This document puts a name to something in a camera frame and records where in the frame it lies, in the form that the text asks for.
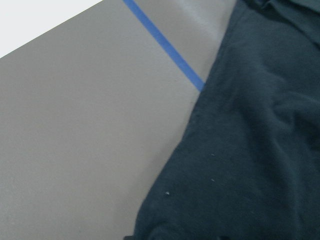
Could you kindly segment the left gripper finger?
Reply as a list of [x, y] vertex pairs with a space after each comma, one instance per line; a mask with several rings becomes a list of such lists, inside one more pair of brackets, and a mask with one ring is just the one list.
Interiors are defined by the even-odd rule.
[[133, 240], [133, 236], [125, 236], [123, 240]]

